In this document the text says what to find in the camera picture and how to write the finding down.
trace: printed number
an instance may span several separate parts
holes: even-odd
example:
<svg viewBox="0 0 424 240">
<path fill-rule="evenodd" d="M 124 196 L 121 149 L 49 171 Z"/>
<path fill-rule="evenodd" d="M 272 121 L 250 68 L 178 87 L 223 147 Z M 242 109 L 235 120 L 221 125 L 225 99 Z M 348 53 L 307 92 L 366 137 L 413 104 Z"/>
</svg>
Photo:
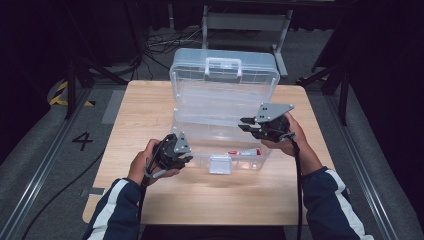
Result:
<svg viewBox="0 0 424 240">
<path fill-rule="evenodd" d="M 72 140 L 72 142 L 82 143 L 80 151 L 84 151 L 85 144 L 93 142 L 93 140 L 88 139 L 89 137 L 90 137 L 90 133 L 85 132 L 85 133 L 81 134 L 80 136 L 74 138 L 74 140 Z"/>
</svg>

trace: wooden table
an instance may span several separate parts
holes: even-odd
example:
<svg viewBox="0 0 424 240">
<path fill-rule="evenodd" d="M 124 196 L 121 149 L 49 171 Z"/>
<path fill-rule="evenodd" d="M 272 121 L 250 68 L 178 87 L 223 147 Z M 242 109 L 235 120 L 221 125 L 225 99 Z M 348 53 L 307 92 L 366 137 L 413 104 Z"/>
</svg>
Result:
<svg viewBox="0 0 424 240">
<path fill-rule="evenodd" d="M 334 168 L 305 90 L 277 86 L 272 102 L 295 105 L 291 113 L 310 145 L 324 165 Z M 127 176 L 149 139 L 170 133 L 174 105 L 171 82 L 129 83 L 93 187 L 109 189 L 116 178 Z M 259 171 L 211 175 L 208 169 L 184 168 L 178 176 L 159 180 L 147 189 L 141 223 L 296 225 L 296 194 L 294 159 L 274 150 Z M 85 222 L 99 200 L 89 197 Z"/>
</svg>

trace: human hand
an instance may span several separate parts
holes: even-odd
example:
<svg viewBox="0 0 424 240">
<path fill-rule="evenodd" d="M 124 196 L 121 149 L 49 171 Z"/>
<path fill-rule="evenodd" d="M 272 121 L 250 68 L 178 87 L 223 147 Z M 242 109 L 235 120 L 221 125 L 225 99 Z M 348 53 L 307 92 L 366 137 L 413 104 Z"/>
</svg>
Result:
<svg viewBox="0 0 424 240">
<path fill-rule="evenodd" d="M 299 123 L 293 118 L 293 116 L 289 112 L 284 113 L 284 116 L 290 123 L 290 131 L 295 133 L 295 137 L 293 140 L 297 142 L 297 144 L 306 143 L 307 141 L 305 133 L 303 132 L 303 129 L 299 125 Z M 294 157 L 294 149 L 290 141 L 282 141 L 276 143 L 269 140 L 261 140 L 261 143 L 267 146 L 268 148 L 281 149 L 281 151 L 283 151 L 285 154 Z"/>
<path fill-rule="evenodd" d="M 146 149 L 144 151 L 139 152 L 137 156 L 134 158 L 134 160 L 131 162 L 131 167 L 130 167 L 127 178 L 133 180 L 138 185 L 141 185 L 141 181 L 143 180 L 143 177 L 144 177 L 144 167 L 149 162 L 149 160 L 153 158 L 153 147 L 159 143 L 160 141 L 157 139 L 149 140 L 149 143 L 147 144 Z M 156 173 L 162 170 L 160 167 L 155 167 L 155 166 L 153 166 L 153 169 L 154 169 L 153 173 Z M 160 178 L 172 177 L 179 173 L 180 173 L 180 170 L 178 169 L 170 169 L 166 171 L 166 173 L 163 174 Z M 158 179 L 159 178 L 150 179 L 149 185 L 152 185 Z"/>
</svg>

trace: clear plastic container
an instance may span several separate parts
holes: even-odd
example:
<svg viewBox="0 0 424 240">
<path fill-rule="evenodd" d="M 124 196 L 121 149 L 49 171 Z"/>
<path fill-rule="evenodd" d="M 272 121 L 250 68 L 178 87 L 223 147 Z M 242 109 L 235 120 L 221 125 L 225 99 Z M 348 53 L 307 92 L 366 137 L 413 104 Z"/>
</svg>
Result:
<svg viewBox="0 0 424 240">
<path fill-rule="evenodd" d="M 194 156 L 188 166 L 209 167 L 211 173 L 259 170 L 271 150 L 238 124 L 270 101 L 280 79 L 274 56 L 183 48 L 175 53 L 170 77 L 177 102 L 172 132 L 184 132 L 187 137 Z M 262 154 L 227 155 L 251 148 L 261 149 Z M 229 171 L 211 169 L 218 166 L 210 164 L 215 160 L 220 167 L 229 166 Z"/>
</svg>

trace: jacket sleeve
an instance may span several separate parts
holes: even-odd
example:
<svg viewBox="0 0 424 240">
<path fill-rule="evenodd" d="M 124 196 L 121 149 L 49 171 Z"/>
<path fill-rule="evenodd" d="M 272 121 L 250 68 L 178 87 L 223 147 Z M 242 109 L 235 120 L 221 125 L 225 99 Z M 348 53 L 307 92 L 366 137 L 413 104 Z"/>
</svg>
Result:
<svg viewBox="0 0 424 240">
<path fill-rule="evenodd" d="M 130 179 L 115 180 L 97 203 L 83 239 L 137 239 L 137 204 L 143 202 L 145 190 Z"/>
<path fill-rule="evenodd" d="M 323 167 L 303 178 L 306 218 L 314 239 L 374 239 L 347 200 L 339 175 Z"/>
</svg>

